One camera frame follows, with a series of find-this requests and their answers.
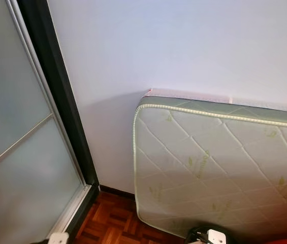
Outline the wardrobe with frosted sliding door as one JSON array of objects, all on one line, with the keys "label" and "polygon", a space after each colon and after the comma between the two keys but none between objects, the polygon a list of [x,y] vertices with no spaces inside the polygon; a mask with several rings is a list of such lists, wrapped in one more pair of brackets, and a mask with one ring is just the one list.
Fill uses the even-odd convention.
[{"label": "wardrobe with frosted sliding door", "polygon": [[60,118],[18,0],[0,0],[0,244],[69,234],[92,186]]}]

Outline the dark wooden skirting board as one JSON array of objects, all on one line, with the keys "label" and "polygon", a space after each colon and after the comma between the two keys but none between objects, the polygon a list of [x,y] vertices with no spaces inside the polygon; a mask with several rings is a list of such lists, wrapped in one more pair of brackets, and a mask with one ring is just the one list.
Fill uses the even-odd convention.
[{"label": "dark wooden skirting board", "polygon": [[136,195],[134,195],[133,193],[121,191],[119,189],[111,188],[108,186],[99,185],[99,188],[101,189],[102,192],[110,193],[119,197],[129,198],[131,200],[134,200],[136,198]]}]

